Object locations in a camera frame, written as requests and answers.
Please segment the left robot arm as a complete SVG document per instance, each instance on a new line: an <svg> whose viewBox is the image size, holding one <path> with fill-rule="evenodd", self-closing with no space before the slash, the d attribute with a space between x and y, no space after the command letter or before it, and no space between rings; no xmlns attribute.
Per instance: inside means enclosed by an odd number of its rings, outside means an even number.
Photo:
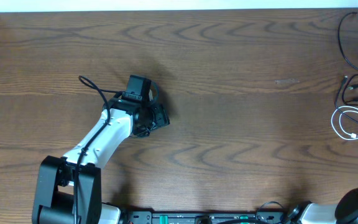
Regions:
<svg viewBox="0 0 358 224"><path fill-rule="evenodd" d="M158 85L148 78L131 75L126 90L113 94L73 149L42 161L32 223L119 223L121 210L102 201L101 171L125 139L147 137L170 120L158 102Z"/></svg>

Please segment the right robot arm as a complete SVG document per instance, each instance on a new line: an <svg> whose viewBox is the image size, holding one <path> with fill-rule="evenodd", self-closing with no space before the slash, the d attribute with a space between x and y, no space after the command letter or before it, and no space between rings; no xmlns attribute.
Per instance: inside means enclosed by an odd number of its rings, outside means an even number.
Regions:
<svg viewBox="0 0 358 224"><path fill-rule="evenodd" d="M306 201L290 209L286 223L358 224L358 188L349 191L332 205Z"/></svg>

